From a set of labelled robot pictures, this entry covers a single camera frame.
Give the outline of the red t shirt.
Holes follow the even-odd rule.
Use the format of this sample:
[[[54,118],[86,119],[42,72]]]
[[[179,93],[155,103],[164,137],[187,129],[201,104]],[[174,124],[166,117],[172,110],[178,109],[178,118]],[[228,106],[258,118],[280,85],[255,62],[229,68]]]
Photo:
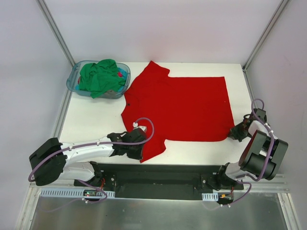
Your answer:
[[[140,162],[162,154],[165,140],[217,142],[234,127],[224,77],[169,77],[169,72],[150,61],[124,93],[126,129],[137,122],[153,135]]]

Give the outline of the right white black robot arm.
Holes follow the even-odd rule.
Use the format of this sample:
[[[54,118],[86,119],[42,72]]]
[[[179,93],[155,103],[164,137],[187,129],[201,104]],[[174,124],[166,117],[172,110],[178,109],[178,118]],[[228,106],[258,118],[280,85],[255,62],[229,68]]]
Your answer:
[[[233,180],[249,177],[253,181],[273,179],[284,159],[288,143],[277,138],[267,123],[252,121],[248,128],[251,139],[236,163],[225,165],[225,171],[216,176],[216,184],[227,189]]]

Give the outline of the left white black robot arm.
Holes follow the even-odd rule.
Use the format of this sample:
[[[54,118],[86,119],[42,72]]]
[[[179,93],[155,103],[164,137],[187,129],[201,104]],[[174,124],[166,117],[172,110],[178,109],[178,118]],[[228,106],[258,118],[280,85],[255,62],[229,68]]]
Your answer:
[[[92,142],[67,143],[50,138],[29,157],[30,182],[44,186],[56,180],[82,180],[90,186],[101,182],[93,158],[123,156],[141,160],[146,134],[141,128],[131,132],[111,133]]]

